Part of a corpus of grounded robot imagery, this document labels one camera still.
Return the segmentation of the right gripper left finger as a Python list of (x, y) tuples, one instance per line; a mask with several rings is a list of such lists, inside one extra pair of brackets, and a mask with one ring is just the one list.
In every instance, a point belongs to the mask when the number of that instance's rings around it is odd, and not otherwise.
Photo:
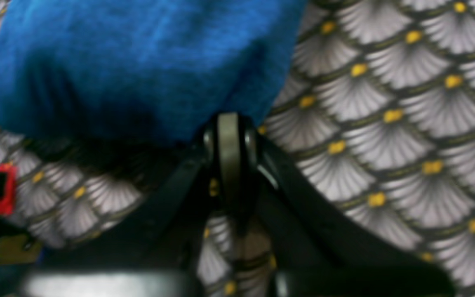
[(195, 271), (212, 210), (240, 212), (243, 128), (222, 113), (155, 196), (98, 239), (45, 260), (23, 297), (201, 297)]

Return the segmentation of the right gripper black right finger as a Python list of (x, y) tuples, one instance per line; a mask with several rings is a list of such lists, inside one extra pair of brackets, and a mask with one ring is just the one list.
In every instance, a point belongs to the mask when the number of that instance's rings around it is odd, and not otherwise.
[(242, 120), (242, 228), (258, 216), (277, 267), (268, 297), (454, 297), (450, 278), (343, 215)]

